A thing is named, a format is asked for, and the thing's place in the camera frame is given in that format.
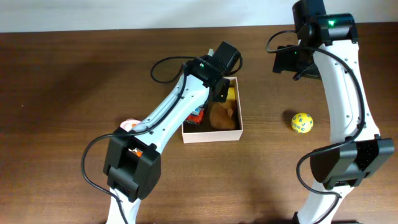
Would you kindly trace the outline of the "multicoloured puzzle cube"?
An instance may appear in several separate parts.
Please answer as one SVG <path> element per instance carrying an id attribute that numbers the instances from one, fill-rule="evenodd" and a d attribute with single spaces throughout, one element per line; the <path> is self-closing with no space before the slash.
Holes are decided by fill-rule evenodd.
<path id="1" fill-rule="evenodd" d="M 235 87 L 229 87 L 228 88 L 228 94 L 227 94 L 227 100 L 235 100 L 236 99 L 236 94 L 235 94 Z"/>

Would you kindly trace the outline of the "red toy fire truck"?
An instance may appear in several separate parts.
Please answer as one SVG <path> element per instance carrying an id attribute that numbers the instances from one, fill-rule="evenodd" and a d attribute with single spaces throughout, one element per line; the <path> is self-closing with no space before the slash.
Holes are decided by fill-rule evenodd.
<path id="1" fill-rule="evenodd" d="M 205 107 L 197 107 L 190 115 L 186 118 L 185 122 L 188 124 L 201 124 L 205 115 Z"/>

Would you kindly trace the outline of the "brown plush toy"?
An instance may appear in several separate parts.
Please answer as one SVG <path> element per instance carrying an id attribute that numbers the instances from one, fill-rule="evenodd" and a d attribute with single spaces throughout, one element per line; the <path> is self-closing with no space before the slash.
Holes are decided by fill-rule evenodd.
<path id="1" fill-rule="evenodd" d="M 210 124 L 215 129 L 234 130 L 236 124 L 236 100 L 226 100 L 224 103 L 214 103 L 210 110 Z"/>

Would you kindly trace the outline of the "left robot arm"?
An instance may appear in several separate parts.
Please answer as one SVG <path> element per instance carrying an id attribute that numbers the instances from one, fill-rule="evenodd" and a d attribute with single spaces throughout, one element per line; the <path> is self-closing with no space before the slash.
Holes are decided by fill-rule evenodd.
<path id="1" fill-rule="evenodd" d="M 161 154 L 188 116 L 209 98 L 226 101 L 228 76 L 243 64 L 240 52 L 227 42 L 211 55 L 189 57 L 180 67 L 170 94 L 140 123 L 119 127 L 109 140 L 103 172 L 114 197 L 108 223 L 135 223 L 139 205 L 161 175 Z"/>

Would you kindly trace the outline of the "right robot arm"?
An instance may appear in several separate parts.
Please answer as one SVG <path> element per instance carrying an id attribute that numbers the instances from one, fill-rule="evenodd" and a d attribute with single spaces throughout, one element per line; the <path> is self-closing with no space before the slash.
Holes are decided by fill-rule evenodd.
<path id="1" fill-rule="evenodd" d="M 349 14 L 328 14 L 322 0 L 299 0 L 292 8 L 297 45 L 275 50 L 273 72 L 322 81 L 330 115 L 329 146 L 304 155 L 314 183 L 294 223 L 331 223 L 343 199 L 394 153 L 381 137 L 359 70 L 358 30 Z"/>

